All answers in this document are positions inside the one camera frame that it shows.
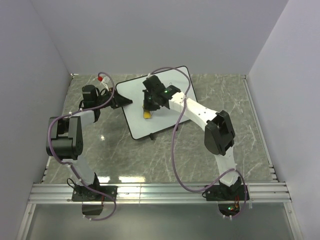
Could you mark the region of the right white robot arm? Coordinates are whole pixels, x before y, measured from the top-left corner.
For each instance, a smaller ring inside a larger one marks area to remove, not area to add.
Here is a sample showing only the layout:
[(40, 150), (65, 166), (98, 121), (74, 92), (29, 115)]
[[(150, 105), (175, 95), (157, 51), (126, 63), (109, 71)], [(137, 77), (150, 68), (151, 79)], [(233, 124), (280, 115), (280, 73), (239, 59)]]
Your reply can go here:
[(220, 174), (219, 190), (222, 197), (232, 200), (238, 195), (242, 185), (241, 176), (236, 172), (233, 146), (235, 130), (230, 115), (222, 110), (211, 110), (187, 97), (174, 85), (165, 87), (156, 75), (150, 75), (143, 81), (145, 86), (145, 110), (155, 111), (161, 107), (180, 113), (174, 132), (183, 116), (197, 124), (204, 131), (204, 145), (215, 155)]

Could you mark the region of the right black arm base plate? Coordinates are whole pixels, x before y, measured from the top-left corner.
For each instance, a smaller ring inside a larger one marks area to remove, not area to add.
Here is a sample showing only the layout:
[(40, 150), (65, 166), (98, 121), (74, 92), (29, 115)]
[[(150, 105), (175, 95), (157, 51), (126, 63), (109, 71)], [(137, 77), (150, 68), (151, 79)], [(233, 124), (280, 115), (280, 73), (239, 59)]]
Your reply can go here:
[(213, 185), (206, 191), (204, 191), (201, 196), (207, 201), (244, 201), (245, 200), (245, 189), (244, 185), (239, 186), (225, 186), (223, 184)]

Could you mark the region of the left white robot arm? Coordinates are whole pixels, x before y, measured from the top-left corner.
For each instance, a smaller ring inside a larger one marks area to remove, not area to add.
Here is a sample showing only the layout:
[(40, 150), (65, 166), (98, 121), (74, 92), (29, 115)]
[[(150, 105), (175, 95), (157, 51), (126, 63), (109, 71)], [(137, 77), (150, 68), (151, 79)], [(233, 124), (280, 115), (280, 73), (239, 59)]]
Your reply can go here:
[(94, 85), (84, 86), (82, 97), (78, 111), (49, 118), (46, 152), (70, 169), (76, 178), (73, 184), (76, 193), (83, 194), (89, 201), (96, 201), (101, 196), (102, 188), (97, 174), (82, 156), (83, 129), (98, 121), (100, 106), (117, 109), (130, 105), (133, 101), (120, 95), (114, 88), (100, 91)]

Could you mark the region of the yellow bone-shaped eraser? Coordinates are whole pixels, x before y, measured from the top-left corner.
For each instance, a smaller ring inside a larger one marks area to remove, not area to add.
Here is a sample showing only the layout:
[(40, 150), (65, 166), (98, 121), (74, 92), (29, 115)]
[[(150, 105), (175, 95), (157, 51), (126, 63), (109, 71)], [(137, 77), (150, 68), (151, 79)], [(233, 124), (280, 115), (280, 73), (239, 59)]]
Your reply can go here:
[(143, 110), (143, 118), (144, 119), (150, 119), (152, 117), (152, 113), (148, 110)]

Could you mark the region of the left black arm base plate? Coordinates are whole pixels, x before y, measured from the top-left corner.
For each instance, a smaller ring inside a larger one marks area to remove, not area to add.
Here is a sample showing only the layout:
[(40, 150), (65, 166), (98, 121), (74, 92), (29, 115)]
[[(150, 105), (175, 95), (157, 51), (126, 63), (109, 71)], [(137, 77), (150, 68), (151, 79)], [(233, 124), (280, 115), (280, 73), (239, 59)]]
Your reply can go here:
[(74, 187), (71, 201), (72, 202), (111, 202), (112, 199), (116, 199), (118, 187), (115, 185), (106, 185), (99, 186), (96, 191), (104, 193), (101, 195), (100, 193), (93, 192), (87, 189), (85, 186), (77, 185)]

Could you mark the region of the white whiteboard black frame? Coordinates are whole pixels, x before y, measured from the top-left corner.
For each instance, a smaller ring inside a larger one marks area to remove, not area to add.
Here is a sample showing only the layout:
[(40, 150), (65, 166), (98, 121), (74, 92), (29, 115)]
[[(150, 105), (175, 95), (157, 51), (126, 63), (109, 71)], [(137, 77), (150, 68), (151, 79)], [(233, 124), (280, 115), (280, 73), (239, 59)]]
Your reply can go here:
[[(176, 70), (167, 69), (158, 72), (155, 75), (158, 76), (159, 80), (165, 85), (165, 87), (173, 85), (183, 92), (187, 90), (189, 84), (187, 78)], [(115, 86), (118, 94), (132, 100), (132, 103), (122, 107), (122, 110), (131, 137), (134, 140), (139, 140), (149, 136), (150, 134), (154, 134), (174, 126), (180, 115), (179, 112), (169, 110), (166, 107), (161, 107), (161, 109), (152, 111), (150, 119), (144, 119), (143, 90), (146, 89), (143, 85), (144, 80), (146, 80), (146, 75), (117, 83)], [(198, 101), (192, 83), (187, 96), (196, 102)]]

